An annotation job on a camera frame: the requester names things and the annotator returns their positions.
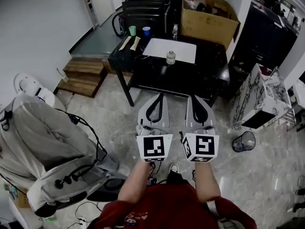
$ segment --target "green cup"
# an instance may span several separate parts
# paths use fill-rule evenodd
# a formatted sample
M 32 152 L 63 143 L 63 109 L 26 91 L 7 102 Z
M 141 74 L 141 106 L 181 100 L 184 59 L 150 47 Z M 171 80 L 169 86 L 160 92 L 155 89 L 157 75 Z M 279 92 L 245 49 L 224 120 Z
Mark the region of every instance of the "green cup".
M 136 31 L 136 27 L 134 25 L 129 27 L 129 32 L 131 36 L 135 36 L 135 31 Z

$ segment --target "black and white marker cube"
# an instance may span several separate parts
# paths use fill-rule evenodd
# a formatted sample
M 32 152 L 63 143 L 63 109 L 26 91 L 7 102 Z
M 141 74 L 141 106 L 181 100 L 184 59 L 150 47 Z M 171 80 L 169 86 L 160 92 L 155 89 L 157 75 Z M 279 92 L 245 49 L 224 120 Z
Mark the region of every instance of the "black and white marker cube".
M 217 157 L 219 136 L 187 133 L 182 144 L 188 161 L 210 162 Z
M 141 159 L 146 162 L 165 160 L 171 147 L 172 138 L 172 134 L 137 136 Z

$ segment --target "blue cup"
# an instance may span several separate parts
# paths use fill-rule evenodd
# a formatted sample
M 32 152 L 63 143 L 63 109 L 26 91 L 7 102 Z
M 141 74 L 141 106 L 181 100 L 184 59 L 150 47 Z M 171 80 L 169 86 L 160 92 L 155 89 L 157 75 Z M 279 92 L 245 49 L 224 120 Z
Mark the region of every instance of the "blue cup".
M 143 31 L 145 36 L 149 36 L 151 34 L 151 28 L 148 26 L 143 27 Z

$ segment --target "white sneaker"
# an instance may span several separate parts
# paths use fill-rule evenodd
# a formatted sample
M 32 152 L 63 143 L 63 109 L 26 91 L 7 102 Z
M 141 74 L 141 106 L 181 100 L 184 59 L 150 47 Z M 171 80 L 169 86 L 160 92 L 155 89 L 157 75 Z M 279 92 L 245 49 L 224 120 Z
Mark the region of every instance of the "white sneaker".
M 180 172 L 179 166 L 176 163 L 171 164 L 170 171 L 179 173 Z

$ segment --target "red shirt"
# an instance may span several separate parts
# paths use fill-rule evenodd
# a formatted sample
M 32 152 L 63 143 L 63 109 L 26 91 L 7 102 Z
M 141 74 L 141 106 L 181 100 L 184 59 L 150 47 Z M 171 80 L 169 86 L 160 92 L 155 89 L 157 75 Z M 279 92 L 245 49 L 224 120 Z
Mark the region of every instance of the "red shirt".
M 217 197 L 217 212 L 221 218 L 239 221 L 246 229 L 256 229 L 255 221 L 231 201 Z M 206 204 L 199 202 L 196 190 L 189 184 L 162 184 L 148 187 L 137 204 L 116 201 L 107 204 L 95 229 L 122 226 L 124 228 L 207 228 L 218 229 L 217 220 Z

